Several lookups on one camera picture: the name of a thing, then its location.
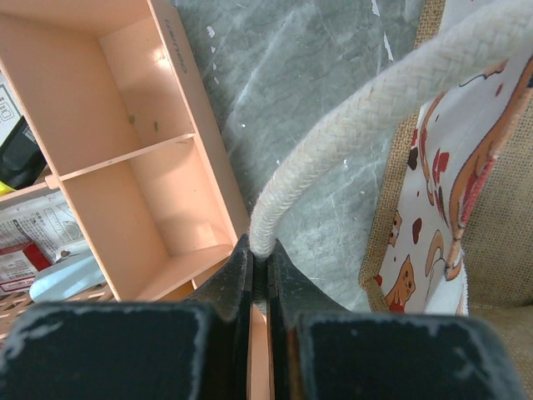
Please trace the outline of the white printed packet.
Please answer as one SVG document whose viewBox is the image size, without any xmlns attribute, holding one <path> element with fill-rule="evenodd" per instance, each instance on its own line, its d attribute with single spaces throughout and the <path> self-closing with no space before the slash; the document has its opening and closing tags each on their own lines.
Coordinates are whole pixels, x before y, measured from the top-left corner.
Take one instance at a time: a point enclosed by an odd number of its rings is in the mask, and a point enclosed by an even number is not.
<svg viewBox="0 0 533 400">
<path fill-rule="evenodd" d="M 0 144 L 3 144 L 22 117 L 21 107 L 6 76 L 0 74 Z"/>
</svg>

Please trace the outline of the printed canvas burlap bag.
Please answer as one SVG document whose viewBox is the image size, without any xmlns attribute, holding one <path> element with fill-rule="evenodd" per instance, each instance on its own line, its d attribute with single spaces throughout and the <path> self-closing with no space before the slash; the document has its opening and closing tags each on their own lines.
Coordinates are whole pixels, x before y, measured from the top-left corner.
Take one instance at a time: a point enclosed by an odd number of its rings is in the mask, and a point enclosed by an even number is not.
<svg viewBox="0 0 533 400">
<path fill-rule="evenodd" d="M 252 213 L 252 252 L 272 253 L 283 214 L 346 153 L 417 112 L 390 157 L 359 282 L 374 312 L 465 316 L 473 292 L 461 240 L 531 77 L 531 2 L 446 2 L 432 39 L 326 115 L 274 172 Z"/>
</svg>

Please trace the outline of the red white printed box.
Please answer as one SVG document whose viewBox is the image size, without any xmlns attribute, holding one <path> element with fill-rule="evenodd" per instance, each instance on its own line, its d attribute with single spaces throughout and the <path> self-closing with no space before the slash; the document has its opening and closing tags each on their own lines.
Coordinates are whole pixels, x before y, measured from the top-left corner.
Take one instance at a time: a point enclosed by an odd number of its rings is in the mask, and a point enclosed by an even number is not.
<svg viewBox="0 0 533 400">
<path fill-rule="evenodd" d="M 1 249 L 1 294 L 27 291 L 35 277 L 52 263 L 34 242 Z"/>
</svg>

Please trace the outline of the orange plastic desk organizer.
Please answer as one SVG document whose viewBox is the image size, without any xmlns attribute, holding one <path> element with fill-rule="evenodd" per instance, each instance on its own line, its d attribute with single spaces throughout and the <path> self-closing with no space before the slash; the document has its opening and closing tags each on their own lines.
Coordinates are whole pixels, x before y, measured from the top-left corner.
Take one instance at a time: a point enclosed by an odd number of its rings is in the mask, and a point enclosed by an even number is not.
<svg viewBox="0 0 533 400">
<path fill-rule="evenodd" d="M 111 302 L 180 301 L 227 263 L 249 217 L 169 2 L 4 1 L 1 66 Z M 269 399 L 253 304 L 249 355 Z"/>
</svg>

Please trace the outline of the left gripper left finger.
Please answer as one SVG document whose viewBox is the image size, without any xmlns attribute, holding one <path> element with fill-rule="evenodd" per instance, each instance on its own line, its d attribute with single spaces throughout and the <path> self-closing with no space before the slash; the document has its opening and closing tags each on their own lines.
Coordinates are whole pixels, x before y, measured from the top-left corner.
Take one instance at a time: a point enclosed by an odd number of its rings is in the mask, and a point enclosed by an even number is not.
<svg viewBox="0 0 533 400">
<path fill-rule="evenodd" d="M 177 302 L 45 302 L 1 352 L 4 399 L 246 399 L 253 258 L 227 263 Z"/>
</svg>

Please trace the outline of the white printed sachet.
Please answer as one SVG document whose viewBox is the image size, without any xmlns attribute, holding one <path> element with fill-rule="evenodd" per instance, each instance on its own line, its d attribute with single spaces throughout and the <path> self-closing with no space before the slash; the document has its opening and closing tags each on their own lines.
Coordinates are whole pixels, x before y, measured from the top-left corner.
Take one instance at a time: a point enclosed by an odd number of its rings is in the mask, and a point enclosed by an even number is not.
<svg viewBox="0 0 533 400">
<path fill-rule="evenodd" d="M 88 247 L 74 213 L 61 192 L 1 210 L 1 248 L 35 243 L 51 261 L 74 243 Z"/>
</svg>

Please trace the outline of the light blue plastic clip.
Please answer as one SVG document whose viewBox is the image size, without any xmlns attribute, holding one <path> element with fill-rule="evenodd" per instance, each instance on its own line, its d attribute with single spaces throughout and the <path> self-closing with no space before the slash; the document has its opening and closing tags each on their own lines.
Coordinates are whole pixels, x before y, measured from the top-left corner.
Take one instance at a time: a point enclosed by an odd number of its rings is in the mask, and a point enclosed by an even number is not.
<svg viewBox="0 0 533 400">
<path fill-rule="evenodd" d="M 106 281 L 90 250 L 71 255 L 39 272 L 29 288 L 35 303 L 57 302 Z"/>
</svg>

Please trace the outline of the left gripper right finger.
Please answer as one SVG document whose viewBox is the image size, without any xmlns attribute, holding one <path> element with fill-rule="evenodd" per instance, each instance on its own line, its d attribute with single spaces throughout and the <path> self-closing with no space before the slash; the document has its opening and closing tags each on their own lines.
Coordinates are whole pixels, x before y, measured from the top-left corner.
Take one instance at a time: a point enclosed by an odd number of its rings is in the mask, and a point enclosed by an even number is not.
<svg viewBox="0 0 533 400">
<path fill-rule="evenodd" d="M 524 399 L 496 332 L 472 317 L 356 313 L 281 244 L 266 261 L 274 399 Z"/>
</svg>

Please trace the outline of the black yellow highlighter pen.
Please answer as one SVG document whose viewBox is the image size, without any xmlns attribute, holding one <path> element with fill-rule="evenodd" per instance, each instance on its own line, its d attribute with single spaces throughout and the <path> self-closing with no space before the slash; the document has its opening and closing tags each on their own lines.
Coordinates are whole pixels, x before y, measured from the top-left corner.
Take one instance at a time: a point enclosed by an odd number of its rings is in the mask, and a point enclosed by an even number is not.
<svg viewBox="0 0 533 400">
<path fill-rule="evenodd" d="M 1 195 L 32 186 L 47 161 L 25 117 L 21 117 L 1 145 Z"/>
</svg>

